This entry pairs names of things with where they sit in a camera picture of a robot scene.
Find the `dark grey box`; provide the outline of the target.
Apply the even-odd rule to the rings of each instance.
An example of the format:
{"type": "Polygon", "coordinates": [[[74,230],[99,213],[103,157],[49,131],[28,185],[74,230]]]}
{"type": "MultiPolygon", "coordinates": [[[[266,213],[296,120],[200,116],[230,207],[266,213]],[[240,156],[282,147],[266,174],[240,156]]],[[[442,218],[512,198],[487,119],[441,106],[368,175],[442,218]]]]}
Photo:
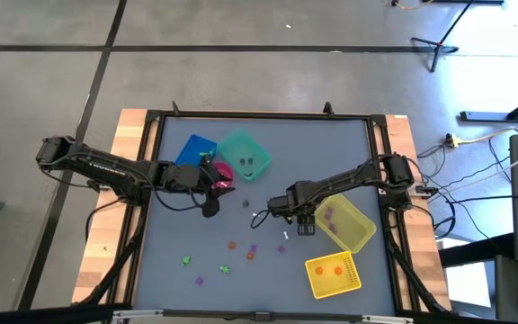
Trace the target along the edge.
{"type": "Polygon", "coordinates": [[[495,258],[496,318],[518,323],[518,261],[495,258]]]}

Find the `wooden table side board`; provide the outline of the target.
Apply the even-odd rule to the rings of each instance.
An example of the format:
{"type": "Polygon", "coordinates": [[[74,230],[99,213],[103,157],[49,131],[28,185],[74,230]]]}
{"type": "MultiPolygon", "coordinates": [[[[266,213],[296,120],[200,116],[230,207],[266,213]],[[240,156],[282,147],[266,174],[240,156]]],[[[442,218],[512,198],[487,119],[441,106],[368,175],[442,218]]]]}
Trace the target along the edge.
{"type": "MultiPolygon", "coordinates": [[[[151,159],[156,143],[159,114],[146,109],[121,111],[111,153],[127,159],[151,159]]],[[[138,226],[139,207],[116,201],[115,193],[99,194],[97,211],[91,218],[88,240],[72,300],[87,297],[107,275],[138,226]]]]}
{"type": "MultiPolygon", "coordinates": [[[[379,136],[379,152],[395,152],[417,161],[409,120],[405,115],[385,116],[386,134],[377,125],[374,130],[379,136]]],[[[401,230],[394,230],[395,241],[406,240],[410,262],[426,289],[444,309],[450,310],[451,303],[447,284],[434,238],[431,217],[425,198],[411,198],[413,207],[403,213],[401,230]]]]}

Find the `black rig bar silver brackets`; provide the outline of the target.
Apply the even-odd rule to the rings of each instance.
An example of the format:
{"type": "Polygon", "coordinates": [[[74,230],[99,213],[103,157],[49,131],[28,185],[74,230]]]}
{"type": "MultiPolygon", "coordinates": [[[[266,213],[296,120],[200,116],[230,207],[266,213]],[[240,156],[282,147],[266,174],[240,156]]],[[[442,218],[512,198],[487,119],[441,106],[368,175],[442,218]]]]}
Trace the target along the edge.
{"type": "Polygon", "coordinates": [[[277,313],[269,311],[133,310],[126,303],[77,304],[69,307],[1,311],[0,324],[91,324],[151,317],[250,320],[258,323],[271,323],[276,320],[321,320],[371,324],[518,324],[518,322],[513,321],[469,318],[450,313],[409,310],[402,311],[398,316],[277,313]]]}

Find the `black metal table frame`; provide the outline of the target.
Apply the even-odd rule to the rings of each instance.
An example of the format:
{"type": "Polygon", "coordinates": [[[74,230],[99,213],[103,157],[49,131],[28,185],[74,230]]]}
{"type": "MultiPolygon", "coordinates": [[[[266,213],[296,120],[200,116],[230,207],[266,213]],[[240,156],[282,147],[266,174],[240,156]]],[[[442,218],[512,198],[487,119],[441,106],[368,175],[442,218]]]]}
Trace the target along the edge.
{"type": "MultiPolygon", "coordinates": [[[[154,111],[159,114],[158,126],[161,126],[166,117],[173,117],[174,113],[171,111],[160,111],[160,110],[149,110],[154,111]]],[[[379,146],[377,144],[378,135],[375,134],[374,128],[379,125],[382,130],[382,134],[386,134],[387,132],[384,130],[385,124],[385,116],[379,114],[372,114],[370,116],[371,121],[371,129],[368,131],[369,141],[376,145],[379,150],[379,146]]],[[[181,118],[219,118],[219,119],[239,119],[239,120],[249,120],[252,117],[257,117],[262,120],[282,120],[284,118],[288,120],[297,120],[302,115],[300,113],[291,113],[291,112],[261,112],[261,111],[180,111],[179,116],[181,118]]],[[[418,167],[416,166],[416,162],[412,162],[411,169],[413,175],[416,180],[420,179],[420,174],[418,171],[418,167]]],[[[391,230],[393,234],[394,230],[401,230],[403,214],[401,216],[401,221],[398,223],[398,227],[391,230]]],[[[403,255],[406,257],[407,262],[412,266],[410,262],[410,256],[407,254],[408,246],[406,240],[402,238],[399,242],[396,242],[397,246],[401,249],[403,255]]],[[[407,274],[404,273],[404,270],[400,265],[396,266],[396,273],[394,274],[396,278],[395,281],[395,290],[396,297],[400,299],[401,307],[404,311],[420,311],[427,312],[426,304],[419,300],[420,295],[418,294],[418,289],[414,287],[411,283],[411,280],[407,274]]]]}

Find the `teal plastic bin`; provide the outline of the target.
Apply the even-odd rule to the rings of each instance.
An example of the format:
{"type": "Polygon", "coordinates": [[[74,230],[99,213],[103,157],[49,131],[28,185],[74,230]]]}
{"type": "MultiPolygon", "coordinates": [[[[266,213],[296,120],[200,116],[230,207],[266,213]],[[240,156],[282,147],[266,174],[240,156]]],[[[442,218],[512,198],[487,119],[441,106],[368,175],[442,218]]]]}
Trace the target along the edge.
{"type": "Polygon", "coordinates": [[[218,153],[232,169],[248,182],[254,181],[271,164],[271,155],[245,130],[230,132],[218,144],[218,153]],[[241,165],[240,158],[246,159],[246,164],[241,165]],[[254,163],[249,165],[248,158],[253,158],[254,163]],[[244,172],[255,172],[254,175],[244,176],[244,172]]]}

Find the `black tripod stand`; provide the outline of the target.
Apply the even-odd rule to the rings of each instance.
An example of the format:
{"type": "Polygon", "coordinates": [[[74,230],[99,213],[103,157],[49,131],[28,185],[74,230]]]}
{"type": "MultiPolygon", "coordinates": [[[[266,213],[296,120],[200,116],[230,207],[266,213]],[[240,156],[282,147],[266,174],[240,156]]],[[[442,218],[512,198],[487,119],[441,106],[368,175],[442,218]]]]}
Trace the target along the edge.
{"type": "Polygon", "coordinates": [[[426,40],[421,39],[417,37],[412,37],[410,40],[413,43],[421,43],[428,45],[431,50],[433,51],[433,59],[431,66],[429,68],[429,71],[431,73],[434,73],[436,71],[436,68],[438,66],[439,59],[441,58],[442,54],[452,54],[457,52],[460,48],[457,46],[447,45],[446,41],[451,35],[451,33],[454,31],[456,26],[458,25],[459,21],[463,17],[463,15],[468,11],[468,9],[473,5],[474,0],[460,0],[461,2],[466,1],[465,7],[461,10],[461,12],[458,14],[458,16],[454,19],[451,26],[447,29],[447,31],[443,34],[443,36],[438,41],[432,41],[432,40],[426,40]]]}

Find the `pink round plastic bowl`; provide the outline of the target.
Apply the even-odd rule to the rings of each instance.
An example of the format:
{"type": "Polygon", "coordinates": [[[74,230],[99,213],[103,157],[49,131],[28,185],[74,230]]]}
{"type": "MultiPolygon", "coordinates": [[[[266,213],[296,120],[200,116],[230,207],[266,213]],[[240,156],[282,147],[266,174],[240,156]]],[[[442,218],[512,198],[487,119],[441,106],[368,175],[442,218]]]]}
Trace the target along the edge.
{"type": "Polygon", "coordinates": [[[218,182],[218,181],[224,181],[224,180],[228,180],[228,179],[232,179],[232,184],[233,184],[233,178],[234,178],[234,173],[233,173],[233,170],[231,168],[231,166],[225,162],[213,162],[210,166],[210,173],[211,173],[211,177],[214,181],[214,184],[213,184],[213,188],[216,188],[216,187],[231,187],[231,186],[216,186],[215,184],[218,182]]]}

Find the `blue plastic basket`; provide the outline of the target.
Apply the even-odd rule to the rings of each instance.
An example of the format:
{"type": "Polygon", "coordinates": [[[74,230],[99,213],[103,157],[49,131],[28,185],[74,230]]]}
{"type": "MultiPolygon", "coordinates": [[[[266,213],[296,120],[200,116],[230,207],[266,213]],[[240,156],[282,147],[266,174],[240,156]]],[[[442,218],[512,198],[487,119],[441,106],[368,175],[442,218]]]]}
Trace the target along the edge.
{"type": "Polygon", "coordinates": [[[216,155],[218,144],[210,139],[203,138],[199,135],[192,134],[183,146],[178,158],[175,160],[176,165],[198,165],[203,158],[201,152],[210,152],[214,158],[216,155]]]}

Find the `yellow perforated plastic basket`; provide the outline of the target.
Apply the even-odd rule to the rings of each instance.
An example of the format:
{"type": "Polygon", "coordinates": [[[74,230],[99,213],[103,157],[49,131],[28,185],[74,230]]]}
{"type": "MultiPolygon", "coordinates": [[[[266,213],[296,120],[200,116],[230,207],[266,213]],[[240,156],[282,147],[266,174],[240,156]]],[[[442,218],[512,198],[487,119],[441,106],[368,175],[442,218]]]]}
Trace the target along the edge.
{"type": "Polygon", "coordinates": [[[305,262],[309,285],[315,299],[320,300],[341,293],[348,293],[362,287],[362,281],[348,251],[309,259],[305,262]],[[316,268],[323,268],[323,274],[316,274],[316,268]],[[343,272],[336,275],[334,269],[341,267],[343,272]]]}

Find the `black desk beam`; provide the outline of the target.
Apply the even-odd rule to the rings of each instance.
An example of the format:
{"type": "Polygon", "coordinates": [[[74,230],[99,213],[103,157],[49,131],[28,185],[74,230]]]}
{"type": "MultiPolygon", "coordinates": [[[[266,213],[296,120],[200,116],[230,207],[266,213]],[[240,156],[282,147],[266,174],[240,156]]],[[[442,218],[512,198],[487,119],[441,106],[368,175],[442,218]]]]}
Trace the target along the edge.
{"type": "Polygon", "coordinates": [[[514,258],[513,233],[439,250],[439,257],[444,268],[485,262],[496,256],[514,258]]]}

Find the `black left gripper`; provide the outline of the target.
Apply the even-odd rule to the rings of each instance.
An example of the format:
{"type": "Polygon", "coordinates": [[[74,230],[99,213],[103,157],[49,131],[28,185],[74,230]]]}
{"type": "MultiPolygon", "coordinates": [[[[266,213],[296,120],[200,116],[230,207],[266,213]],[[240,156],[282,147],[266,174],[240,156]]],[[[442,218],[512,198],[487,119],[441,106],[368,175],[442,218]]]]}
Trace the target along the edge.
{"type": "MultiPolygon", "coordinates": [[[[168,192],[169,193],[207,193],[215,186],[231,186],[232,179],[218,181],[212,157],[202,156],[196,165],[173,165],[168,168],[168,192]]],[[[233,187],[216,187],[213,189],[213,197],[218,199],[221,195],[233,192],[233,187]]]]}

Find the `translucent yellow plastic bin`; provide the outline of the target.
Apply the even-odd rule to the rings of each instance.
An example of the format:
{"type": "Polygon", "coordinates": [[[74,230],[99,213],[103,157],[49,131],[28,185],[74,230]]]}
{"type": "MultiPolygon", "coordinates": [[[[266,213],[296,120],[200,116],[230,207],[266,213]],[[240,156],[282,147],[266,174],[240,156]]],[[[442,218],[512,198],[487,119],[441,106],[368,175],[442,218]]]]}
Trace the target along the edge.
{"type": "Polygon", "coordinates": [[[316,225],[341,249],[356,254],[376,232],[375,223],[341,194],[332,195],[315,210],[316,225]],[[333,208],[331,220],[326,220],[326,209],[333,208]],[[333,224],[336,233],[329,230],[333,224]]]}

